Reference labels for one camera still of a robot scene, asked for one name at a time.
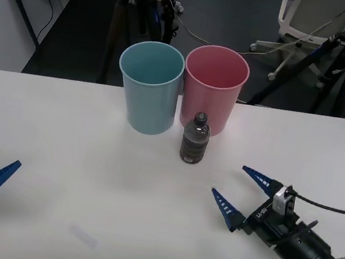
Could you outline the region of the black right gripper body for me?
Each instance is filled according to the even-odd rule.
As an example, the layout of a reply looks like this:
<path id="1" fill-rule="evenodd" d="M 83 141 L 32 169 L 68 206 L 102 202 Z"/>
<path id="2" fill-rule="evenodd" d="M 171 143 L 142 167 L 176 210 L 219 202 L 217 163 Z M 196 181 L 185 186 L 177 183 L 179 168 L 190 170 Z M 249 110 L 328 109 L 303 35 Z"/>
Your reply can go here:
<path id="1" fill-rule="evenodd" d="M 301 226 L 294 211 L 295 201 L 289 201 L 287 213 L 280 215 L 272 208 L 272 199 L 267 200 L 248 216 L 239 226 L 247 235 L 256 234 L 267 246 L 288 251 L 296 250 Z"/>

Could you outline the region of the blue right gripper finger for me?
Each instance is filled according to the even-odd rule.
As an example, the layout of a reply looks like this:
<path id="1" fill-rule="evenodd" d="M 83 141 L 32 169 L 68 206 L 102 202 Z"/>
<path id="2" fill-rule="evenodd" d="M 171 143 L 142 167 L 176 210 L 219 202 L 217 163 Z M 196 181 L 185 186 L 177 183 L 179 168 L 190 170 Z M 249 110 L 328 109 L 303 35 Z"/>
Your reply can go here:
<path id="1" fill-rule="evenodd" d="M 214 196 L 215 202 L 219 207 L 220 213 L 222 214 L 225 224 L 230 232 L 235 230 L 241 230 L 245 216 L 240 213 L 232 204 L 230 204 L 217 190 L 216 188 L 211 189 Z"/>
<path id="2" fill-rule="evenodd" d="M 282 189 L 283 184 L 276 179 L 271 179 L 266 175 L 248 167 L 243 166 L 243 171 L 251 177 L 257 185 L 265 192 L 267 196 L 273 197 L 278 191 Z"/>

